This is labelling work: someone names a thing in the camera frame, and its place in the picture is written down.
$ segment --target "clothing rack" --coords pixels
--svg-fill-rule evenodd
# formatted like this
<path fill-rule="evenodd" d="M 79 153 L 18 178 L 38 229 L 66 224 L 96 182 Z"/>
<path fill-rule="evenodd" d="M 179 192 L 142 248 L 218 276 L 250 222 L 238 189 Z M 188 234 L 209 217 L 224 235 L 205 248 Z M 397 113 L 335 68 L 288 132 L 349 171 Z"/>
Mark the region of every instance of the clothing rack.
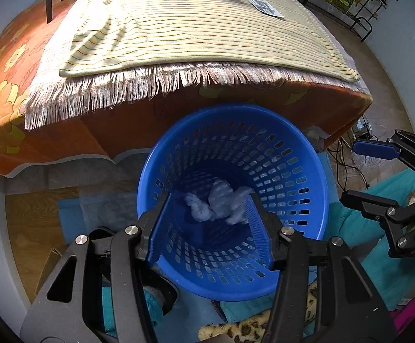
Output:
<path fill-rule="evenodd" d="M 348 28 L 350 31 L 354 32 L 358 37 L 360 37 L 361 42 L 365 41 L 366 38 L 373 32 L 373 26 L 371 25 L 370 21 L 372 18 L 376 19 L 378 18 L 378 11 L 382 9 L 382 7 L 385 7 L 387 9 L 387 1 L 388 0 L 366 0 L 364 3 L 362 1 L 359 2 L 361 5 L 360 9 L 356 13 L 351 13 L 350 11 L 343 12 L 340 10 L 336 5 L 330 3 L 327 0 L 324 0 L 326 3 L 329 3 L 330 5 L 334 6 L 336 9 L 341 11 L 343 14 L 345 14 L 348 18 L 352 20 L 352 23 L 349 25 L 348 23 L 344 22 L 343 20 L 339 19 L 335 15 L 331 14 L 330 12 L 327 12 L 325 9 L 310 3 L 309 0 L 298 0 L 303 5 L 307 5 L 308 7 L 311 7 L 314 10 L 317 10 L 325 15 L 328 15 L 330 18 L 334 18 L 334 20 L 337 23 L 340 23 L 341 25 Z M 376 7 L 372 7 L 371 4 L 373 2 L 378 3 L 379 5 Z M 358 32 L 355 27 L 360 26 L 366 31 L 365 35 L 362 35 L 361 32 Z"/>

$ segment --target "metal screw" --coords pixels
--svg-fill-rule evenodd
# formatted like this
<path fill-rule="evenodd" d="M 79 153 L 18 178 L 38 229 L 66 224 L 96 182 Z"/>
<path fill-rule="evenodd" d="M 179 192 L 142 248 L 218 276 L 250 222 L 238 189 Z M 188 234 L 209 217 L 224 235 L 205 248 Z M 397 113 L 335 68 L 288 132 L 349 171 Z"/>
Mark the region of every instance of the metal screw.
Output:
<path fill-rule="evenodd" d="M 136 233 L 138 233 L 139 228 L 137 226 L 128 226 L 127 228 L 125 228 L 125 233 L 127 235 L 136 235 Z"/>
<path fill-rule="evenodd" d="M 89 238 L 86 235 L 79 235 L 76 237 L 76 244 L 83 245 L 87 242 Z"/>
<path fill-rule="evenodd" d="M 344 244 L 344 240 L 341 237 L 335 236 L 332 238 L 332 244 L 334 246 L 341 246 Z"/>
<path fill-rule="evenodd" d="M 288 226 L 287 227 L 282 227 L 281 232 L 282 232 L 283 235 L 291 236 L 295 233 L 295 228 L 288 227 Z"/>
<path fill-rule="evenodd" d="M 406 246 L 406 244 L 407 244 L 407 240 L 406 240 L 406 238 L 405 238 L 405 237 L 401 237 L 401 238 L 398 240 L 398 246 L 399 246 L 399 247 L 405 247 L 405 246 Z"/>

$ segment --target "teal cloth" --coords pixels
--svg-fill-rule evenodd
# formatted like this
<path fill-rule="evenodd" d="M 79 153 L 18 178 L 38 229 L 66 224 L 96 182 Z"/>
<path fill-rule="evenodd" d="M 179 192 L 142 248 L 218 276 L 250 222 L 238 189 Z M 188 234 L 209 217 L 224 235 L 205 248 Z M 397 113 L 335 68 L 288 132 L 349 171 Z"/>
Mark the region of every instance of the teal cloth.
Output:
<path fill-rule="evenodd" d="M 368 189 L 368 193 L 396 200 L 406 205 L 406 196 L 415 190 L 415 172 L 406 169 Z M 378 222 L 364 219 L 360 212 L 345 208 L 340 202 L 329 206 L 324 239 L 339 236 L 350 247 L 379 240 L 362 261 L 371 281 L 389 310 L 393 310 L 415 282 L 415 258 L 388 255 L 389 244 Z M 221 302 L 228 322 L 237 322 L 272 307 L 274 294 L 244 302 Z"/>
<path fill-rule="evenodd" d="M 101 295 L 103 299 L 103 322 L 104 330 L 106 334 L 116 337 L 115 333 L 115 321 L 114 321 L 114 312 L 112 309 L 112 295 L 110 287 L 101 288 Z M 151 321 L 155 324 L 161 321 L 163 317 L 163 312 L 161 309 L 160 303 L 156 298 L 149 293 L 147 290 L 144 290 L 144 296 L 146 298 L 147 309 L 149 310 L 149 315 Z"/>

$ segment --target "bed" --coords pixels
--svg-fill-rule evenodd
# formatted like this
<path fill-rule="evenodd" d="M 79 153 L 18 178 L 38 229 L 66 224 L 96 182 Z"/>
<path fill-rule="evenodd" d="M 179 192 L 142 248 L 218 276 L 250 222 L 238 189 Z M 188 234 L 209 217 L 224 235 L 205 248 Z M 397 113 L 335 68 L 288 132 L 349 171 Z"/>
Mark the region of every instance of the bed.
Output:
<path fill-rule="evenodd" d="M 252 103 L 283 115 L 324 150 L 362 115 L 372 102 L 366 86 L 348 87 L 307 81 L 237 87 L 181 87 L 152 99 L 25 130 L 29 86 L 46 44 L 76 0 L 54 0 L 53 21 L 46 22 L 43 1 L 21 12 L 0 35 L 0 175 L 13 177 L 30 165 L 99 157 L 119 161 L 148 151 L 181 117 L 202 107 L 227 102 Z M 346 61 L 352 59 L 342 50 Z"/>

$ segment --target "paper label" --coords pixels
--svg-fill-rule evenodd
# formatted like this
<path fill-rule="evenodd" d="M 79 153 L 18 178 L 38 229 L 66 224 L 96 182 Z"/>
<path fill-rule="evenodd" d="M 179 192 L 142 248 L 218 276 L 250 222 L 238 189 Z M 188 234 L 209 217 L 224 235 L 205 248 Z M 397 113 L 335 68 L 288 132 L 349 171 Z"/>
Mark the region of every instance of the paper label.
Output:
<path fill-rule="evenodd" d="M 278 12 L 268 1 L 264 0 L 248 0 L 255 8 L 262 13 L 272 15 L 273 17 L 283 18 L 284 16 Z"/>

